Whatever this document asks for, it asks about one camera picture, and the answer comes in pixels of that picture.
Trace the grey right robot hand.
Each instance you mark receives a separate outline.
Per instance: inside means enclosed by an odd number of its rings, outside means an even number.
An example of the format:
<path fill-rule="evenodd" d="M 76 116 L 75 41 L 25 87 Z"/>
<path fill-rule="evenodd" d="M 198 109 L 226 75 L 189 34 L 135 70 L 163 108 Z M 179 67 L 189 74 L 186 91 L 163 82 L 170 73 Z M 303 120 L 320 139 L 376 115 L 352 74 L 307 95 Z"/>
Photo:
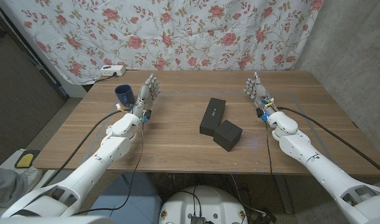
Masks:
<path fill-rule="evenodd" d="M 274 106 L 274 99 L 261 83 L 261 78 L 257 71 L 254 72 L 253 79 L 248 78 L 246 81 L 246 87 L 243 91 L 250 97 L 256 106 L 256 114 L 259 118 L 263 115 L 270 116 L 277 112 L 277 108 Z"/>

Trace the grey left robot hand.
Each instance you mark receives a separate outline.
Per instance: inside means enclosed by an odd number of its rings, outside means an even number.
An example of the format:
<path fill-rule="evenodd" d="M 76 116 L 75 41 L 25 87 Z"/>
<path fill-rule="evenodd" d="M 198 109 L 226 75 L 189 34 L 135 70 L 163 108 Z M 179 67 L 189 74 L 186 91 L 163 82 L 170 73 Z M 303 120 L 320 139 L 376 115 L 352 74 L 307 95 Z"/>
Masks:
<path fill-rule="evenodd" d="M 140 88 L 137 100 L 132 107 L 132 114 L 136 115 L 138 118 L 142 118 L 145 112 L 152 108 L 159 93 L 159 80 L 153 73 L 151 73 Z"/>

